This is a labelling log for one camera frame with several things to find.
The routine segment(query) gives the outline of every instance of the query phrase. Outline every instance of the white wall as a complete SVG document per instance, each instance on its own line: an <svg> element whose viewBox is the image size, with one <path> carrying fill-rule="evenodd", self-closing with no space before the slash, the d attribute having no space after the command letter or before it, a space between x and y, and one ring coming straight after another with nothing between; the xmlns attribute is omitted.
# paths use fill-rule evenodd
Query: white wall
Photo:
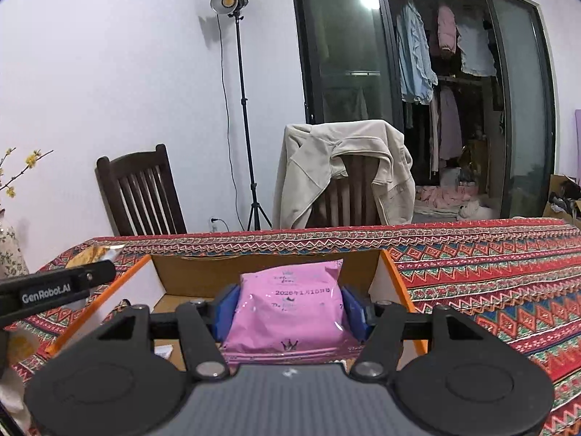
<svg viewBox="0 0 581 436"><path fill-rule="evenodd" d="M236 228L220 47L209 0L0 1L0 149L55 149L2 197L31 269L90 237L111 234L94 175L102 155L168 147L188 231L208 219ZM554 58L562 173L576 174L581 99L578 0L541 5ZM259 200L272 209L283 126L304 121L293 0L251 0L243 55ZM232 21L223 20L239 209L250 195Z"/></svg>

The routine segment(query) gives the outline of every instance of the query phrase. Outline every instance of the light blue shirt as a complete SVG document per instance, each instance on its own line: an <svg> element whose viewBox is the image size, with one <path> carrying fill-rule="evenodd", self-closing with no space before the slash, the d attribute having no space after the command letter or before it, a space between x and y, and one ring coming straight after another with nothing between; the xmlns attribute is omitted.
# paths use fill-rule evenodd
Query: light blue shirt
<svg viewBox="0 0 581 436"><path fill-rule="evenodd" d="M432 70L422 17L413 0L407 0L402 12L397 15L397 50L402 100L429 104L438 77Z"/></svg>

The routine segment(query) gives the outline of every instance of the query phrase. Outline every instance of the light stand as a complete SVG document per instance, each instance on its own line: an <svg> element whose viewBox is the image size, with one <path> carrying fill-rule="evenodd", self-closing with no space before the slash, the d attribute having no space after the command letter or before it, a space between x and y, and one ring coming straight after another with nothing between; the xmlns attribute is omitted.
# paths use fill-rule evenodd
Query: light stand
<svg viewBox="0 0 581 436"><path fill-rule="evenodd" d="M242 46L240 45L240 20L243 20L243 16L240 16L240 8L237 8L232 14L228 15L231 18L236 20L236 43L238 46L238 68L240 71L240 91L242 93L242 98L240 103L242 103L242 115L244 117L244 132L246 134L246 153L248 154L248 169L251 173L251 191L252 191L252 205L251 205L251 214L248 218L248 227L246 228L247 231L251 230L252 218L254 218L254 229L255 231L260 230L260 216L259 214L262 213L264 219L268 225L272 228L272 223L266 216L266 213L260 206L258 199L256 197L256 181L254 177L254 167L252 165L252 151L251 151L251 135L248 131L248 112L246 110L246 92L244 90L244 72L242 69Z"/></svg>

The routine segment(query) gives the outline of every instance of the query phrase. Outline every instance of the vase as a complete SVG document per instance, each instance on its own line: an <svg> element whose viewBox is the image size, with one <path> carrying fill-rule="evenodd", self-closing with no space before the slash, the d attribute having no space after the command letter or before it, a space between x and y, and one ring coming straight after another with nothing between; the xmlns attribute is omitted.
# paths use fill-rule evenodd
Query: vase
<svg viewBox="0 0 581 436"><path fill-rule="evenodd" d="M16 239L16 231L0 211L0 279L28 274L28 267Z"/></svg>

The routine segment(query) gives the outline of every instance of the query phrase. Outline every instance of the red patterned tablecloth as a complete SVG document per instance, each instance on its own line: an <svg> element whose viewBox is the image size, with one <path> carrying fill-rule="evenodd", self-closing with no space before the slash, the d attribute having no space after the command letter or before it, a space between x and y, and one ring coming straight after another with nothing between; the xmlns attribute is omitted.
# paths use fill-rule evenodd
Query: red patterned tablecloth
<svg viewBox="0 0 581 436"><path fill-rule="evenodd" d="M95 238L63 252L43 270L64 267L88 246L119 244L126 247L115 261L118 274L144 254L152 253L225 256L387 249L419 311L429 312L438 303L450 304L548 372L554 382L556 401L543 436L572 436L579 432L581 234L561 220L498 219L396 227ZM17 365L25 380L46 362L46 346L78 313L58 308L21 322L43 343L37 354Z"/></svg>

